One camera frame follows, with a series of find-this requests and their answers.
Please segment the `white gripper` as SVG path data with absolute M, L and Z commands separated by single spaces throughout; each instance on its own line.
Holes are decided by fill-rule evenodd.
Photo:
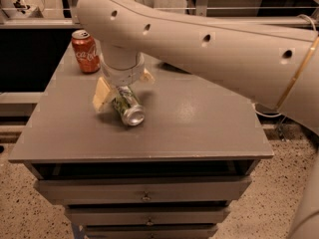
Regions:
M 100 60 L 103 77 L 99 77 L 93 97 L 93 106 L 97 112 L 100 112 L 103 106 L 110 103 L 117 95 L 116 89 L 112 86 L 129 86 L 138 79 L 148 84 L 155 82 L 153 75 L 145 69 L 145 59 L 141 53 L 137 53 L 135 61 L 123 69 L 108 65 L 103 56 L 100 56 Z

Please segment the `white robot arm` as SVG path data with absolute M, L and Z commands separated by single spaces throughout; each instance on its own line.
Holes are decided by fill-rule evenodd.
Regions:
M 319 134 L 315 31 L 164 12 L 149 0 L 78 0 L 77 16 L 99 40 L 114 87 L 141 79 L 148 54 Z

